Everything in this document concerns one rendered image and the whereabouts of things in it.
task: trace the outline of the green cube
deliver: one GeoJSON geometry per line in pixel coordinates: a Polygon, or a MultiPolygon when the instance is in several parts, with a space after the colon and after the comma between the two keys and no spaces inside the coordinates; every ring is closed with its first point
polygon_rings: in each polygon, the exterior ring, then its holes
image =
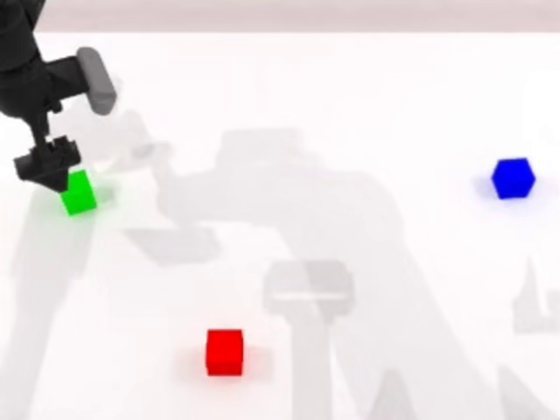
{"type": "Polygon", "coordinates": [[[68,189],[60,197],[69,216],[81,214],[97,207],[94,190],[89,184],[86,171],[68,175],[68,189]]]}

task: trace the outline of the white table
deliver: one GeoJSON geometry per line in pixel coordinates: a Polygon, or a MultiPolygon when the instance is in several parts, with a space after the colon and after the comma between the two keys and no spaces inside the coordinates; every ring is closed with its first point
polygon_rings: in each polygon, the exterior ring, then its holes
{"type": "Polygon", "coordinates": [[[0,120],[0,419],[560,414],[560,336],[513,313],[529,259],[541,300],[560,288],[560,37],[39,42],[97,48],[120,102],[52,118],[101,202],[75,218],[16,179],[31,136],[0,120]],[[535,189],[499,201],[491,172],[518,156],[535,189]],[[309,261],[323,304],[272,304],[309,261]],[[244,329],[243,378],[205,377],[215,327],[244,329]]]}

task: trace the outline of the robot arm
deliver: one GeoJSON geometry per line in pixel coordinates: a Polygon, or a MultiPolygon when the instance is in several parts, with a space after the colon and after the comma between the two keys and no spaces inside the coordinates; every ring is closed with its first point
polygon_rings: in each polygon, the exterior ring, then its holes
{"type": "Polygon", "coordinates": [[[61,101],[87,95],[92,110],[107,115],[116,92],[96,50],[45,63],[33,35],[45,0],[0,0],[0,112],[24,120],[35,147],[15,159],[17,175],[58,193],[67,189],[68,170],[81,162],[75,142],[63,136],[46,141],[48,113],[61,101]]]}

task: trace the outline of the cube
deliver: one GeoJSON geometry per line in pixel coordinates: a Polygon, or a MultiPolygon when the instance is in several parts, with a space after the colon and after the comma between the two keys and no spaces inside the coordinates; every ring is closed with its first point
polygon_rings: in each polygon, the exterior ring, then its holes
{"type": "Polygon", "coordinates": [[[524,199],[529,196],[536,178],[529,161],[522,157],[500,160],[492,181],[501,200],[524,199]]]}
{"type": "Polygon", "coordinates": [[[206,337],[206,371],[209,376],[242,375],[242,330],[208,330],[206,337]]]}
{"type": "Polygon", "coordinates": [[[68,175],[68,189],[60,197],[69,216],[81,214],[97,207],[94,190],[89,184],[86,171],[68,175]]]}

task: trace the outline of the blue cube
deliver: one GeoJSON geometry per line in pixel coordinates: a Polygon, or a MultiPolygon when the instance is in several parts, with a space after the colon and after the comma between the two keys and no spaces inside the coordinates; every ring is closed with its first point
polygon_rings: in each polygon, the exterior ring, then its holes
{"type": "Polygon", "coordinates": [[[525,199],[536,178],[529,161],[517,158],[500,160],[493,172],[492,181],[500,200],[525,199]]]}

